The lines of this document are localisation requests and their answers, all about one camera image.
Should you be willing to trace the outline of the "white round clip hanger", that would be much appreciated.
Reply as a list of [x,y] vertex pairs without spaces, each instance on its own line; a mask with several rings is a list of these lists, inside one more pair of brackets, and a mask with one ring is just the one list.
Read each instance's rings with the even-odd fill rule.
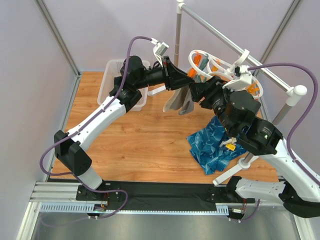
[[[228,83],[236,78],[234,75],[235,67],[244,65],[245,60],[249,57],[249,53],[249,50],[244,50],[242,55],[234,63],[230,64],[206,51],[192,50],[188,56],[191,76],[195,77],[195,80],[198,82],[206,82],[212,77],[217,76]],[[253,74],[251,85],[242,90],[251,94],[255,100],[261,98],[264,94],[261,83]]]

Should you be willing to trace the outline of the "aluminium rail frame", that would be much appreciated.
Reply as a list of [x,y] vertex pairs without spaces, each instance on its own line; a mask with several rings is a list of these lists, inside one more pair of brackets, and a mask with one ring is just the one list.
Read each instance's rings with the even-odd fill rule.
[[105,210],[76,202],[71,181],[37,182],[19,240],[312,240],[310,222],[277,203],[214,211]]

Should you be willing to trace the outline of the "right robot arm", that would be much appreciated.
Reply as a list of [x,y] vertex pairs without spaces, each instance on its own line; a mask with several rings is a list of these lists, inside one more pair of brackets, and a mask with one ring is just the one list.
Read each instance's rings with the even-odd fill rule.
[[271,122],[257,117],[261,104],[246,90],[230,90],[217,76],[188,85],[191,99],[213,110],[229,138],[247,152],[264,159],[285,178],[281,182],[252,181],[232,176],[226,191],[243,199],[279,203],[301,218],[320,215],[320,184],[316,174],[286,150],[283,134]]

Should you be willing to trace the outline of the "cream beige sock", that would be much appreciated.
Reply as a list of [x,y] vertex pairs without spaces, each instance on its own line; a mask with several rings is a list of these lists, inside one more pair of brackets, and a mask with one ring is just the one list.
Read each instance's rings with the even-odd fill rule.
[[187,94],[187,87],[182,87],[174,91],[171,97],[167,100],[167,102],[163,106],[163,112],[168,112],[169,110],[183,110],[183,106],[185,103]]

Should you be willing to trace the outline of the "blue patterned cloth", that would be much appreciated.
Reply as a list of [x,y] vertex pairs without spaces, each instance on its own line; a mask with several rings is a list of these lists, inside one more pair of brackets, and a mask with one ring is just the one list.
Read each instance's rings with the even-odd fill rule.
[[222,145],[222,142],[229,140],[229,137],[216,116],[206,127],[189,135],[186,139],[190,145],[190,154],[205,175],[212,175],[215,171],[224,171],[230,161],[247,152],[238,143],[231,149]]

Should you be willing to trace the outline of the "metal drying rack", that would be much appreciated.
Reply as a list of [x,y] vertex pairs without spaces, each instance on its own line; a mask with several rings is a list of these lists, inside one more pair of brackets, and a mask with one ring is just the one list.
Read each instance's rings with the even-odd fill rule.
[[[300,5],[300,0],[293,0],[285,13],[283,19],[280,22],[275,34],[271,38],[264,54],[262,55],[261,60],[255,59],[253,56],[249,54],[245,54],[246,60],[253,66],[261,66],[267,60],[267,57],[271,53],[272,49],[274,48],[277,41],[280,39],[282,32],[285,30],[286,26],[291,20],[293,14],[297,10],[298,6]],[[214,36],[220,39],[224,44],[230,47],[233,51],[238,54],[243,54],[245,52],[244,49],[239,47],[237,44],[232,42],[229,38],[223,35],[219,30],[215,27],[210,25],[207,21],[205,21],[202,17],[192,11],[189,7],[186,6],[183,0],[178,0],[176,2],[176,13],[177,13],[177,20],[176,20],[176,35],[175,35],[175,51],[174,51],[174,63],[177,64],[179,62],[179,54],[180,54],[180,36],[181,36],[181,25],[182,25],[182,12],[187,13],[190,17],[196,20],[199,24],[201,24],[204,28],[206,28],[209,32],[211,32]],[[306,87],[303,85],[297,85],[295,87],[289,86],[283,80],[281,80],[277,75],[272,73],[266,67],[259,68],[260,72],[262,72],[266,77],[272,80],[278,87],[286,92],[288,98],[282,107],[282,109],[278,112],[276,117],[273,119],[272,123],[278,126],[285,116],[289,113],[289,111],[296,106],[296,104],[300,101],[300,99],[307,94]],[[228,180],[231,176],[235,175],[239,171],[247,170],[251,166],[251,164],[257,160],[256,156],[253,156],[251,153],[247,154],[245,157],[240,158],[238,163],[232,167],[231,169],[227,170],[227,172],[222,173],[222,175],[215,178],[212,182],[215,186],[222,184],[224,181]]]

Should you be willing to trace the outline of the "black base mat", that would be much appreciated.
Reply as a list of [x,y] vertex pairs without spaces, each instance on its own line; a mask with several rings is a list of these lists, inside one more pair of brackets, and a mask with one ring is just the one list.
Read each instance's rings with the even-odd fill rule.
[[74,200],[79,203],[96,203],[105,210],[155,212],[212,212],[219,204],[254,204],[262,197],[241,196],[235,184],[222,186],[203,183],[159,183],[104,181],[91,191],[82,184],[71,184]]

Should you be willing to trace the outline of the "white plastic basket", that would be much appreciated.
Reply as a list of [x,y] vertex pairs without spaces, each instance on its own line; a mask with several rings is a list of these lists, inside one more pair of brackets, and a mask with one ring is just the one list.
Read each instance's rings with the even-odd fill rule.
[[[124,66],[124,61],[124,59],[112,59],[107,62],[97,97],[97,103],[99,105],[105,101],[110,91],[114,88],[115,78],[121,76],[121,68]],[[147,103],[148,87],[139,89],[139,91],[142,94],[142,98],[131,109],[136,112],[141,111]]]

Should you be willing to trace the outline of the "grey sock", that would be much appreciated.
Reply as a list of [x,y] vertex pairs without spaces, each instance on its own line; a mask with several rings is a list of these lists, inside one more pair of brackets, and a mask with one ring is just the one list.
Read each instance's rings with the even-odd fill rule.
[[192,101],[191,91],[188,86],[180,89],[179,93],[179,112],[180,116],[191,113],[194,110],[194,102]]

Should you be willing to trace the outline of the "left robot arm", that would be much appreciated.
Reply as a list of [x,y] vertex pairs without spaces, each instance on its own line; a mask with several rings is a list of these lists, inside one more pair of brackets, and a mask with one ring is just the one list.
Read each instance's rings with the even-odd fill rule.
[[124,60],[120,74],[114,88],[94,112],[67,133],[59,130],[54,135],[55,157],[82,183],[81,194],[95,200],[103,199],[110,190],[86,153],[93,141],[138,103],[142,88],[164,84],[165,89],[171,91],[193,82],[187,73],[174,66],[168,56],[162,57],[160,64],[153,68],[146,68],[140,57],[129,56]]

